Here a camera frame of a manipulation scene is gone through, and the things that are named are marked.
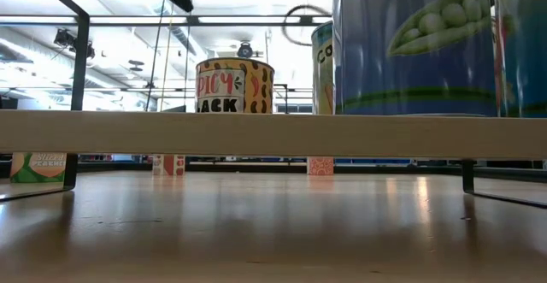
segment giant can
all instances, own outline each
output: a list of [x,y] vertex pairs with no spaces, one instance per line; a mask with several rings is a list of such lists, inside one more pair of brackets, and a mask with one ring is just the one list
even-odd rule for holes
[[496,21],[502,115],[547,117],[547,0],[496,0]]
[[334,0],[336,113],[496,110],[490,0]]
[[265,62],[222,57],[196,66],[196,112],[271,114],[274,69]]
[[[311,35],[311,43],[314,58],[314,114],[332,115],[332,22],[318,26]],[[322,144],[329,138],[326,135],[315,142]],[[334,158],[308,157],[307,168],[309,175],[333,175]]]
[[332,115],[332,21],[318,26],[311,35],[314,58],[314,114]]

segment beam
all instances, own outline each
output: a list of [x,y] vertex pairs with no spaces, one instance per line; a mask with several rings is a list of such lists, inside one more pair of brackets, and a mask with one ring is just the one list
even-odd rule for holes
[[547,119],[0,111],[0,152],[547,158]]
[[[93,15],[91,27],[316,27],[331,20],[328,15],[185,15],[169,16],[117,16]],[[76,17],[70,15],[2,15],[0,26],[53,26],[76,27]]]

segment green pea pod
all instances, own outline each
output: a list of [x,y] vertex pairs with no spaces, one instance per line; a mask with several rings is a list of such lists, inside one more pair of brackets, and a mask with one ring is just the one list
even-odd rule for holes
[[17,179],[16,182],[19,183],[37,183],[40,182],[36,176],[34,176],[34,173],[23,168],[19,173],[16,175]]
[[[465,25],[460,26],[467,20],[467,17],[447,17],[447,14],[449,15],[450,13],[461,14],[461,10],[448,10],[444,12],[443,17],[448,28],[442,25],[442,21],[439,21],[439,18],[443,14],[443,9],[447,7],[458,9],[456,5],[463,5],[465,1],[435,0],[423,9],[418,10],[397,30],[390,42],[387,55],[405,56],[431,52],[469,38],[485,27],[488,27],[491,24],[490,13],[482,13],[480,6],[478,11],[475,6],[473,8],[475,11],[472,13],[474,15],[481,15],[482,13],[483,17],[479,18],[478,21],[473,18],[472,20],[468,20]],[[470,0],[467,0],[466,4],[476,5]],[[436,24],[427,24],[428,22],[436,22]],[[420,29],[420,36],[415,36],[413,33],[416,29]]]

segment black metal leg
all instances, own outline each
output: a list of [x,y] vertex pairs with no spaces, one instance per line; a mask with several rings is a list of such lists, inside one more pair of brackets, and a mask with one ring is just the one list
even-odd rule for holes
[[[76,38],[76,59],[74,61],[74,79],[72,88],[72,111],[81,111],[84,107],[85,70],[87,61],[87,45],[89,43],[90,18],[87,13],[78,14],[78,37]],[[78,170],[78,154],[67,154],[65,180],[63,187],[71,190],[76,187]]]
[[463,191],[471,194],[475,197],[479,198],[490,198],[495,199],[497,201],[503,201],[503,202],[510,202],[510,203],[517,203],[520,205],[526,205],[526,206],[532,206],[532,207],[538,207],[541,209],[547,209],[547,203],[540,203],[540,202],[533,202],[533,201],[526,201],[519,198],[507,198],[507,197],[501,197],[493,194],[486,194],[486,193],[477,193],[475,192],[474,187],[474,179],[473,179],[473,166],[474,161],[473,160],[463,160],[462,161],[462,181],[463,181]]
[[466,193],[474,193],[474,171],[473,166],[475,162],[473,160],[462,160],[462,181],[463,191]]

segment ceiling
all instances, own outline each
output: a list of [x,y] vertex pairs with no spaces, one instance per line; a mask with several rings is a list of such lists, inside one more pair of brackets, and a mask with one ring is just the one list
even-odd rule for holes
[[[123,16],[122,18],[128,24],[131,22],[131,17],[128,16],[158,16],[163,3],[163,0],[74,1],[91,17]],[[332,0],[193,0],[193,2],[195,9],[192,15],[284,15],[289,9],[299,4],[313,4],[329,11],[332,7]],[[167,12],[170,15],[188,15],[181,9],[173,7],[169,1],[163,7],[164,13]],[[74,15],[74,13],[57,0],[0,0],[0,15],[47,15],[45,19],[52,19],[55,16]],[[237,22],[243,18],[233,19],[235,26],[230,27],[182,27],[182,33],[188,36],[195,51],[195,54],[190,55],[187,54],[185,43],[177,39],[167,27],[92,27],[90,41],[96,55],[88,61],[88,75],[94,75],[100,80],[111,79],[109,83],[100,85],[101,87],[111,85],[111,87],[142,88],[152,78],[153,70],[156,88],[192,88],[195,84],[194,67],[197,62],[211,56],[235,56],[240,43],[248,41],[254,51],[259,51],[257,58],[268,62],[276,69],[275,83],[287,84],[292,88],[312,87],[312,58],[309,47],[291,44],[281,33],[280,27],[238,27]],[[53,51],[54,55],[60,53],[74,59],[72,52],[61,50],[58,45],[53,44],[53,39],[58,29],[68,29],[76,36],[77,27],[29,25],[0,28],[9,28],[11,32],[22,35],[29,43],[36,43]],[[289,34],[293,38],[309,42],[313,29],[313,27],[291,27]],[[56,59],[52,62],[59,61],[59,56],[55,57]],[[132,67],[129,64],[130,60],[143,62],[144,65],[140,66],[143,70],[139,72],[130,70],[129,68]],[[184,95],[190,99],[180,98]],[[164,109],[170,109],[185,102],[189,107],[193,105],[191,91],[187,94],[175,91],[154,91],[152,97],[155,100],[159,99],[157,102]],[[292,99],[291,103],[311,103],[311,100]]]

